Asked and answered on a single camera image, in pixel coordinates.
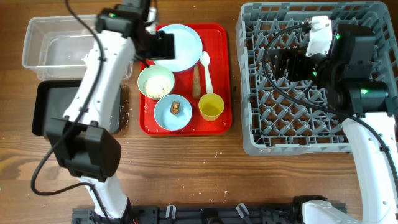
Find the light green rice bowl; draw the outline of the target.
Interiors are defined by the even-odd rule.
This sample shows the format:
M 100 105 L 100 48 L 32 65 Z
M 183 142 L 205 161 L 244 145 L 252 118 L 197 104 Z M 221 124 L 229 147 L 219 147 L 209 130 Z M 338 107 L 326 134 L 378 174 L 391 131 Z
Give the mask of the light green rice bowl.
M 161 65 L 151 65 L 143 69 L 137 79 L 139 91 L 153 100 L 159 100 L 171 93 L 174 85 L 174 74 Z

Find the pile of white rice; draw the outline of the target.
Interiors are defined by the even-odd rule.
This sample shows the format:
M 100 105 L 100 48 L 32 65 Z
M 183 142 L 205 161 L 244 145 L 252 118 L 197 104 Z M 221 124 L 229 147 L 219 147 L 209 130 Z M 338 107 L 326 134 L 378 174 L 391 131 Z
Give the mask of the pile of white rice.
M 144 93 L 149 98 L 161 98 L 172 89 L 170 80 L 161 75 L 148 78 L 144 83 Z

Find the white plastic spoon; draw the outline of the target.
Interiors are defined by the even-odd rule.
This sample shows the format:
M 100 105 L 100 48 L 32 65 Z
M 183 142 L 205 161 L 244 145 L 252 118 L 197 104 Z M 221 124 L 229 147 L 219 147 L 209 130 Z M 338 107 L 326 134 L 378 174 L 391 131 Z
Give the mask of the white plastic spoon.
M 209 70 L 209 65 L 210 65 L 210 56 L 208 52 L 203 51 L 201 53 L 200 57 L 200 63 L 203 65 L 204 71 L 205 71 L 205 88 L 206 92 L 209 93 L 214 93 L 213 91 L 213 85 L 210 77 L 210 70 Z

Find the brown food scrap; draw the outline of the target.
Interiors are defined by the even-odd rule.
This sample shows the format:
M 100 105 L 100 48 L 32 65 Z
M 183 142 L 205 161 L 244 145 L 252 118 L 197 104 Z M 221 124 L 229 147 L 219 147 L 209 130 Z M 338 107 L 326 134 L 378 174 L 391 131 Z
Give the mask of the brown food scrap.
M 177 102 L 177 101 L 173 101 L 172 104 L 171 104 L 170 112 L 173 115 L 179 114 L 179 112 L 180 112 L 180 103 Z

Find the small light blue plate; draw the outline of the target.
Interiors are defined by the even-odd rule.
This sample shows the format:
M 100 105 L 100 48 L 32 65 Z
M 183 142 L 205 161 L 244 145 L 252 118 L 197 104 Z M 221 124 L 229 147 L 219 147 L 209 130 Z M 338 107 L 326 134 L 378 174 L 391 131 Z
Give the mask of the small light blue plate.
M 193 109 L 190 102 L 181 95 L 167 95 L 155 105 L 156 123 L 167 131 L 183 129 L 191 120 Z

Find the yellow plastic cup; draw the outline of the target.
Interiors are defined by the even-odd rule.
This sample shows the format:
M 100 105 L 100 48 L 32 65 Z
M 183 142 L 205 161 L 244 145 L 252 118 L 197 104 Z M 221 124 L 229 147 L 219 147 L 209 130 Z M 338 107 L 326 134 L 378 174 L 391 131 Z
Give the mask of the yellow plastic cup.
M 208 93 L 200 98 L 198 107 L 204 120 L 215 121 L 224 110 L 224 101 L 219 95 Z

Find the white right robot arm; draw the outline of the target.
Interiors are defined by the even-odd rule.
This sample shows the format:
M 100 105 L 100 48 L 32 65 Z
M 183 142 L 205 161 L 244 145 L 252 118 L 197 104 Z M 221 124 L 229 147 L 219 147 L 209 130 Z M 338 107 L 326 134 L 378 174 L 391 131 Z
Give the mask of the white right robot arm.
M 397 145 L 394 102 L 386 83 L 371 78 L 376 38 L 368 27 L 330 22 L 304 22 L 286 29 L 309 33 L 304 48 L 274 49 L 269 42 L 262 56 L 270 61 L 265 77 L 287 73 L 292 81 L 311 80 L 328 93 L 320 110 L 335 114 L 351 145 L 359 180 L 363 223 L 397 222 Z

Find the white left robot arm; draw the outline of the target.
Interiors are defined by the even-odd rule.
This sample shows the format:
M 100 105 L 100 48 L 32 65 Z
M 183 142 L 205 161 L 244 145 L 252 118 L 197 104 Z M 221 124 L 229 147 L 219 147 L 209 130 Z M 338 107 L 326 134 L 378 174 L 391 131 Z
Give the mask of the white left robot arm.
M 121 145 L 109 133 L 111 112 L 126 67 L 135 59 L 175 57 L 174 37 L 155 29 L 149 1 L 123 1 L 103 9 L 91 34 L 95 39 L 86 72 L 70 106 L 51 119 L 49 155 L 88 189 L 94 210 L 90 222 L 132 223 L 131 204 L 116 175 Z

